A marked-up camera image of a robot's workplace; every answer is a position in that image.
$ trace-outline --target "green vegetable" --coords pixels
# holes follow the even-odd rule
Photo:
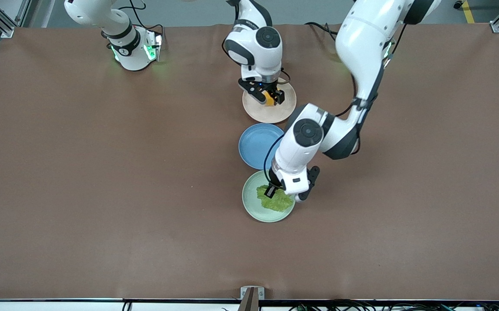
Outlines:
[[[261,205],[263,205],[265,209],[285,211],[293,204],[293,199],[285,194],[282,189],[277,189],[277,192],[272,199],[267,197],[265,191],[267,191],[268,187],[268,185],[257,187],[257,198],[261,199]]]

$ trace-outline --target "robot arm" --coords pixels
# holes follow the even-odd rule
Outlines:
[[[239,86],[261,104],[281,104],[284,93],[277,84],[282,67],[282,38],[272,27],[269,12],[254,0],[227,3],[236,8],[237,14],[223,47],[228,57],[241,66]]]
[[[342,120],[313,104],[296,109],[269,170],[269,197],[273,196],[273,188],[280,186],[286,194],[298,194],[299,201],[306,199],[319,172],[317,168],[308,171],[307,164],[319,150],[334,160],[355,152],[366,114],[376,99],[384,67],[390,59],[384,55],[397,26],[402,22],[421,22],[440,1],[355,2],[336,37],[338,56],[355,77],[357,86],[348,118]]]
[[[75,22],[97,26],[111,43],[115,59],[127,70],[144,69],[157,59],[161,35],[141,26],[133,26],[130,18],[111,6],[117,0],[65,0],[65,10]]]

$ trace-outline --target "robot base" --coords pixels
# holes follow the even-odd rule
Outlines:
[[[162,35],[140,26],[134,26],[140,33],[140,43],[133,49],[130,56],[123,56],[115,52],[115,59],[124,69],[130,71],[142,70],[152,61],[157,61],[161,50]]]
[[[242,96],[242,104],[244,105],[245,112],[255,119],[257,122],[275,124],[287,119],[297,104],[297,97],[295,90],[291,84],[279,84],[278,88],[284,91],[285,100],[282,104],[275,106],[267,106],[259,103],[251,95],[244,91]]]

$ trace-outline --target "cable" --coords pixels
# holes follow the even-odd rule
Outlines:
[[[122,311],[130,311],[131,309],[132,309],[132,301],[125,301],[123,304]]]
[[[145,29],[147,29],[147,30],[151,30],[151,29],[153,29],[153,28],[155,28],[155,27],[157,27],[157,26],[161,26],[161,28],[163,28],[163,36],[164,36],[164,35],[165,35],[165,34],[164,34],[164,33],[165,33],[165,28],[164,28],[161,24],[157,24],[157,25],[155,25],[155,26],[151,26],[151,27],[150,27],[150,26],[146,26],[146,25],[144,25],[144,23],[142,23],[142,21],[140,20],[140,16],[138,16],[138,12],[137,12],[136,10],[145,10],[145,8],[146,8],[147,6],[146,6],[146,4],[145,4],[144,0],[140,0],[140,1],[144,4],[144,7],[143,7],[143,8],[136,8],[136,7],[134,6],[134,3],[132,2],[132,0],[129,0],[129,2],[130,2],[130,6],[123,6],[123,8],[129,8],[129,9],[132,9],[132,11],[134,11],[134,15],[136,16],[136,19],[137,19],[138,23],[140,23],[140,25],[141,25],[142,27],[144,27]]]
[[[291,81],[291,77],[284,71],[283,67],[280,69],[280,72],[286,75],[287,80],[284,82],[278,82],[278,84],[288,84]]]
[[[332,30],[330,30],[330,26],[328,26],[328,23],[324,24],[324,26],[326,27],[327,32],[330,34],[330,38],[332,38],[332,40],[336,41],[336,38],[334,37],[334,33],[332,33]]]
[[[330,30],[330,27],[324,27],[323,25],[320,25],[320,24],[315,23],[315,22],[308,22],[308,23],[305,23],[305,25],[313,25],[313,26],[317,26],[318,28],[320,28],[320,29],[324,30],[325,32],[330,33],[330,34],[332,34],[332,35],[334,35],[334,34],[336,34],[336,35],[337,35],[337,34],[338,34],[338,32],[333,32],[333,31],[331,31],[331,30]]]
[[[407,24],[403,25],[403,29],[401,30],[401,33],[399,34],[399,38],[397,38],[397,42],[395,43],[395,47],[393,48],[393,51],[391,54],[395,54],[395,51],[397,50],[397,47],[399,46],[399,42],[401,41],[401,37],[403,37],[403,32],[405,32],[405,28],[407,28]]]
[[[351,81],[353,82],[353,98],[356,97],[356,83],[355,83],[355,77],[353,75],[351,75]],[[336,117],[340,117],[344,114],[346,114],[350,109],[351,109],[351,106],[353,105],[353,103],[351,103],[343,112],[340,112],[336,115]]]
[[[269,184],[277,187],[278,189],[285,190],[282,186],[273,184],[273,182],[270,181],[270,179],[267,175],[267,160],[269,159],[270,152],[273,150],[273,148],[277,144],[277,142],[279,142],[282,139],[283,136],[284,136],[284,134],[282,134],[279,138],[277,138],[277,140],[275,140],[274,143],[270,146],[269,152],[267,152],[267,156],[265,157],[265,161],[263,161],[263,173],[265,173],[265,178],[267,179]]]
[[[141,7],[141,8],[136,8],[136,7],[134,7],[134,5],[132,5],[132,6],[121,6],[120,8],[117,8],[117,10],[124,10],[124,9],[145,10],[145,8],[146,8],[147,6],[146,6],[146,4],[145,4],[145,2],[144,2],[144,1],[142,1],[142,3],[144,4],[144,6],[143,6],[143,7]]]

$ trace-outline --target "brown paper surface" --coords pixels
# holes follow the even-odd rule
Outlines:
[[[97,29],[0,43],[0,298],[499,299],[499,34],[407,28],[358,155],[262,224],[227,25],[167,29],[121,69]],[[298,105],[352,97],[330,37],[278,26]]]

